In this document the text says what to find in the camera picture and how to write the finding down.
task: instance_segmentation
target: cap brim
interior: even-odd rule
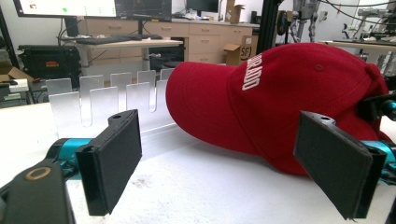
[[[170,76],[166,103],[177,125],[196,138],[219,147],[259,155],[235,117],[227,79],[235,67],[182,63]]]

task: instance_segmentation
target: circular hole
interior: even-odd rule
[[[48,175],[49,173],[50,173],[49,167],[40,167],[40,168],[36,168],[33,171],[30,171],[29,173],[27,173],[25,178],[27,180],[37,180],[37,179],[43,178],[44,176]]]

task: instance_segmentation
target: white table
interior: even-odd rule
[[[50,104],[0,109],[0,186],[41,161],[57,140]],[[396,122],[381,129],[396,141]],[[143,158],[112,215],[89,217],[82,184],[67,181],[78,223],[304,223],[344,221],[308,177],[213,147],[176,125],[142,134]],[[366,219],[385,223],[396,188],[378,185]]]
[[[353,43],[353,42],[338,42],[338,41],[319,41],[319,44],[325,44],[330,46],[335,46],[339,48],[353,48],[353,49],[363,49],[363,52],[368,53],[367,63],[377,63],[378,58],[381,55],[387,55],[390,51],[396,51],[396,45],[380,45],[374,44],[370,41],[364,43]]]

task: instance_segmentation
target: monitor screen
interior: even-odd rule
[[[219,0],[187,0],[186,9],[193,9],[199,12],[218,12]]]
[[[20,17],[116,17],[114,0],[14,0]]]
[[[115,0],[117,17],[144,21],[171,21],[172,0]]]
[[[19,17],[172,20],[172,0],[14,0],[14,4]]]

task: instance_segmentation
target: drawer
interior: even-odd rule
[[[189,36],[189,27],[187,23],[151,21],[145,24],[143,31],[165,37],[187,37]]]
[[[190,24],[190,34],[191,35],[220,35],[219,25],[210,24]]]
[[[241,44],[242,36],[252,35],[252,28],[241,26],[224,26],[221,27],[223,35],[221,36],[221,45]]]
[[[129,34],[137,30],[137,21],[87,19],[88,34]]]
[[[189,62],[198,63],[224,63],[224,57],[218,53],[189,54]]]
[[[191,35],[189,38],[189,53],[219,52],[218,35]]]

